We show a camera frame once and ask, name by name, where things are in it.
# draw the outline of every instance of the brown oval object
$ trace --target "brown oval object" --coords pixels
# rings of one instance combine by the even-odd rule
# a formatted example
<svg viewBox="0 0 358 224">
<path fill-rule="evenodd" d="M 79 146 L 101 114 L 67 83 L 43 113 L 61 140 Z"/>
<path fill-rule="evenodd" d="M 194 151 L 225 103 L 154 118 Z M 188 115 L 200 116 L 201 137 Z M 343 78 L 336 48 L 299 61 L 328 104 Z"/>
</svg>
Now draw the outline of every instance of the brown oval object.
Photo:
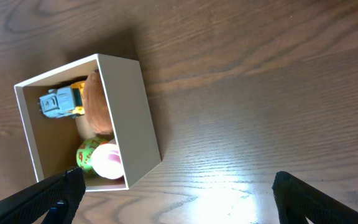
<svg viewBox="0 0 358 224">
<path fill-rule="evenodd" d="M 94 132 L 112 134 L 112 124 L 98 71 L 88 75 L 83 92 L 85 118 Z"/>
</svg>

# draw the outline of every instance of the toy truck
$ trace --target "toy truck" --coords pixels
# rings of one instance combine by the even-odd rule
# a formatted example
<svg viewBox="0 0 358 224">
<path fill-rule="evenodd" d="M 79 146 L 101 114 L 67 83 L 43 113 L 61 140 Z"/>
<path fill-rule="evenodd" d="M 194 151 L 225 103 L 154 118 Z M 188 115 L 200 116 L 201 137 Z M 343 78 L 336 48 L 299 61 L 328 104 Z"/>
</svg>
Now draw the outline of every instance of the toy truck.
<svg viewBox="0 0 358 224">
<path fill-rule="evenodd" d="M 48 118 L 62 118 L 84 115 L 83 89 L 85 81 L 80 81 L 59 89 L 51 89 L 40 97 L 40 111 Z"/>
</svg>

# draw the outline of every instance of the toy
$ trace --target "toy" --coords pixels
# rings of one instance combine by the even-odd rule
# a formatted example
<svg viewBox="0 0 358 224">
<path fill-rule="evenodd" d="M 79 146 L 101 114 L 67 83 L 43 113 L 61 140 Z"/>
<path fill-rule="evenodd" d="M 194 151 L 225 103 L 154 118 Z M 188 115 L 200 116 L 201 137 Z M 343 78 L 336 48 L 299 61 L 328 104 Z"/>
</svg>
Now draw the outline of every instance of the toy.
<svg viewBox="0 0 358 224">
<path fill-rule="evenodd" d="M 101 177 L 118 179 L 124 175 L 124 168 L 115 140 L 100 144 L 92 153 L 93 169 Z"/>
<path fill-rule="evenodd" d="M 110 113 L 98 71 L 88 75 L 84 87 L 85 118 L 98 134 L 112 134 Z"/>
<path fill-rule="evenodd" d="M 85 140 L 77 149 L 76 160 L 77 165 L 81 167 L 84 172 L 92 171 L 92 160 L 91 155 L 93 151 L 102 143 L 108 141 L 104 138 L 94 137 Z"/>
<path fill-rule="evenodd" d="M 80 81 L 59 89 L 51 89 L 40 97 L 41 112 L 48 118 L 84 115 L 83 89 L 85 81 Z"/>
</svg>

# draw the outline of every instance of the green ball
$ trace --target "green ball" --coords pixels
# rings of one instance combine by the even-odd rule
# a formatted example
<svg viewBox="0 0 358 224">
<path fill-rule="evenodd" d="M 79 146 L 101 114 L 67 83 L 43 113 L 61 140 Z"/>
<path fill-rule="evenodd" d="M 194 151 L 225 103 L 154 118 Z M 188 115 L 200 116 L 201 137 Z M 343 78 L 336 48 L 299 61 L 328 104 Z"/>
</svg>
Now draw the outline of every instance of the green ball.
<svg viewBox="0 0 358 224">
<path fill-rule="evenodd" d="M 108 142 L 104 138 L 100 137 L 93 137 L 90 139 L 85 140 L 77 150 L 77 164 L 81 167 L 84 172 L 92 172 L 92 160 L 91 156 L 93 151 L 102 143 Z"/>
</svg>

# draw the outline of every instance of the box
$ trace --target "box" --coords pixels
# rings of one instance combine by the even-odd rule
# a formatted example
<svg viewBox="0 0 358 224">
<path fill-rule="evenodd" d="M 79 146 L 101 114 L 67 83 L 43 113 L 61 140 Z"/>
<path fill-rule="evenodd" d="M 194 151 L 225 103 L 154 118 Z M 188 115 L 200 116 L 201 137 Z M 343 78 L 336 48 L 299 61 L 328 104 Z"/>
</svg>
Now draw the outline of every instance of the box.
<svg viewBox="0 0 358 224">
<path fill-rule="evenodd" d="M 161 162 L 139 62 L 94 54 L 14 86 L 37 182 L 76 166 L 76 150 L 83 142 L 84 127 L 85 133 L 87 129 L 70 117 L 47 118 L 39 111 L 39 97 L 48 89 L 86 78 L 96 69 L 101 75 L 124 178 L 85 176 L 86 191 L 128 189 Z"/>
</svg>

